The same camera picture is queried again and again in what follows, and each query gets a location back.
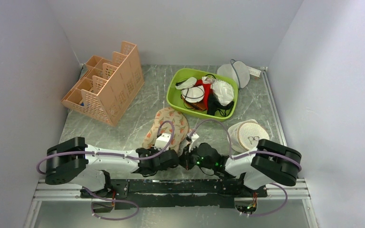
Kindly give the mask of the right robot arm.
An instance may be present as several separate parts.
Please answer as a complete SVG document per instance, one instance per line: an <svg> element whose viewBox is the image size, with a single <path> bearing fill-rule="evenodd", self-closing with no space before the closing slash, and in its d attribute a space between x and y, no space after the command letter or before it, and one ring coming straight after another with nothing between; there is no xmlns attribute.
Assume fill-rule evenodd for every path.
<svg viewBox="0 0 365 228"><path fill-rule="evenodd" d="M197 166L211 170L220 179L240 177L237 189L244 197L270 183L294 186L302 169L301 159L300 152L267 139L261 139L251 151L232 156L219 154L208 143L187 145L179 157L186 170Z"/></svg>

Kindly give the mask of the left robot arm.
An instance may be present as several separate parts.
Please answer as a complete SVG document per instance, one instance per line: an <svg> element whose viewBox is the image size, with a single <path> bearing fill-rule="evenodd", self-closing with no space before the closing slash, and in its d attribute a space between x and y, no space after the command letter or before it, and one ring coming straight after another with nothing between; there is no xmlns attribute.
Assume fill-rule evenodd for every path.
<svg viewBox="0 0 365 228"><path fill-rule="evenodd" d="M74 137L47 150L44 159L48 185L73 183L88 188L105 198L112 193L110 174L138 173L143 177L155 175L158 171L176 168L179 165L175 150L137 148L118 151L86 144L83 137Z"/></svg>

